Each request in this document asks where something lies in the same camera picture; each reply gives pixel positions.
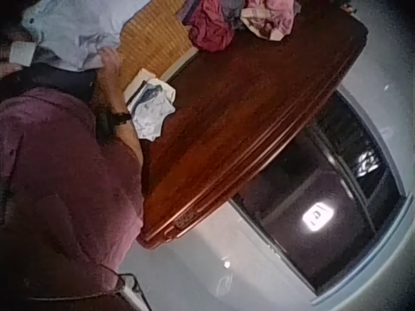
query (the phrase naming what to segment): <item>person's hand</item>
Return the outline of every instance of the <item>person's hand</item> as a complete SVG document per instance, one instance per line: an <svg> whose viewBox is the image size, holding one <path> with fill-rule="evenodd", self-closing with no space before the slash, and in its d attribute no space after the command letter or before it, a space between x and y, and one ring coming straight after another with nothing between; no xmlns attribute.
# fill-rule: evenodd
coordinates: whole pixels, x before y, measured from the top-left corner
<svg viewBox="0 0 415 311"><path fill-rule="evenodd" d="M122 57L112 47L103 47L99 50L103 67L98 72L98 83L102 86L106 95L111 99L122 92L119 86L119 73Z"/></svg>
<svg viewBox="0 0 415 311"><path fill-rule="evenodd" d="M22 70L22 66L17 63L0 62L0 80L19 70Z"/></svg>

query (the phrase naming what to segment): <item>person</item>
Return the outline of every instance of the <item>person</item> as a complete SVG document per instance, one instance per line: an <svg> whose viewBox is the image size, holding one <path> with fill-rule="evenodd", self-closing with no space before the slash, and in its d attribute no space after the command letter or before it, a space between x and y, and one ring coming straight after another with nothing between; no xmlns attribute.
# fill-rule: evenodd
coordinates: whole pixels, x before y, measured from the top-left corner
<svg viewBox="0 0 415 311"><path fill-rule="evenodd" d="M97 84L114 128L104 145L89 103L70 89L35 83L0 102L2 310L113 288L103 271L117 271L143 225L143 154L119 86L121 57L109 47L99 54ZM118 299L61 301L58 309L128 310Z"/></svg>

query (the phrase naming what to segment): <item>person's arm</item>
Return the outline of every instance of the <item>person's arm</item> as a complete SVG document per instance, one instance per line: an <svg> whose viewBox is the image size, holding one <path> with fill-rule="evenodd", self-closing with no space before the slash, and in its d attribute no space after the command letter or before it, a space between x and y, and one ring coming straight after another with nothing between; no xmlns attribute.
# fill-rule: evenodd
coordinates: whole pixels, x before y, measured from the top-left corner
<svg viewBox="0 0 415 311"><path fill-rule="evenodd" d="M98 80L102 86L110 105L112 113L129 113L124 99L123 91L119 86L119 68L121 66L121 56L109 47L99 51L104 67L98 73ZM115 128L116 136L131 148L138 158L140 165L143 165L143 153L136 129L132 121L118 125Z"/></svg>

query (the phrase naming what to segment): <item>paper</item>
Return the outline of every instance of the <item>paper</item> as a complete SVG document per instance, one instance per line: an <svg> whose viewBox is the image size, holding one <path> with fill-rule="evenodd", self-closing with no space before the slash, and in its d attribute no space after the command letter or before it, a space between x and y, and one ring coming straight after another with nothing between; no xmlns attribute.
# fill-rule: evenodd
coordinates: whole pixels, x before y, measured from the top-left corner
<svg viewBox="0 0 415 311"><path fill-rule="evenodd" d="M22 66L29 67L32 64L36 43L16 41L12 43L10 50L10 63L18 63Z"/></svg>

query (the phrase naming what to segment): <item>clothing pile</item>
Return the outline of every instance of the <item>clothing pile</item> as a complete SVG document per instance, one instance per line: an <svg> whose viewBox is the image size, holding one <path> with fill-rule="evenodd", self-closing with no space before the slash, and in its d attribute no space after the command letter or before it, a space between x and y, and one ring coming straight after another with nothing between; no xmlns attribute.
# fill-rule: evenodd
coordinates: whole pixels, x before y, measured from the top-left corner
<svg viewBox="0 0 415 311"><path fill-rule="evenodd" d="M260 38L279 41L291 33L300 10L294 0L186 0L178 19L190 26L195 47L215 52L225 49L243 25Z"/></svg>
<svg viewBox="0 0 415 311"><path fill-rule="evenodd" d="M140 70L124 92L127 107L139 138L154 141L161 135L163 121L176 109L176 90L146 69Z"/></svg>

